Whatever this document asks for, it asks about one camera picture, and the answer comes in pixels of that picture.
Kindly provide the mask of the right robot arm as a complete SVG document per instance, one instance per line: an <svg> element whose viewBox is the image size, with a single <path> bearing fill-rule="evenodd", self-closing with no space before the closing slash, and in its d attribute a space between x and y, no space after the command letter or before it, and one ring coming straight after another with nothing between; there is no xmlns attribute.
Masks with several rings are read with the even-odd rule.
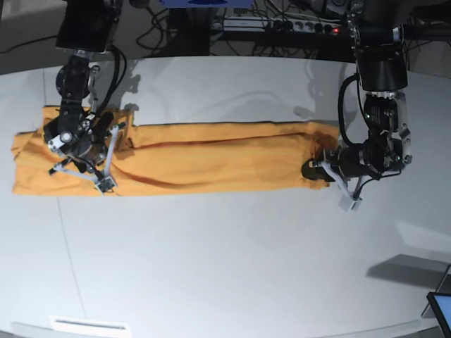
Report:
<svg viewBox="0 0 451 338"><path fill-rule="evenodd" d="M106 106L123 64L121 52L111 43L122 9L122 1L66 3L56 46L69 50L70 56L56 79L61 96L58 115L43 127L49 150L62 158L49 170L50 175L66 172L67 165L73 163L77 168L74 176L96 184L112 182L109 166L122 125L113 124L113 113L106 111ZM106 96L100 101L95 89L100 68L91 60L94 54L107 51L113 54L115 69Z"/></svg>

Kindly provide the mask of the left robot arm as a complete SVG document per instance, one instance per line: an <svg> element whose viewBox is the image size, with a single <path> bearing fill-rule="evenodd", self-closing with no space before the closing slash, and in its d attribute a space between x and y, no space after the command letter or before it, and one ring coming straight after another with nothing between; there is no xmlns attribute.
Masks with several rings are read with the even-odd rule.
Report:
<svg viewBox="0 0 451 338"><path fill-rule="evenodd" d="M403 21L412 8L410 1L363 1L346 12L338 36L350 43L356 72L343 80L338 93L342 145L324 148L307 160L302 166L306 179L379 181L400 175L412 162L403 92L408 85ZM367 127L367 138L360 143L351 141L345 128L345 94L351 84L357 85Z"/></svg>

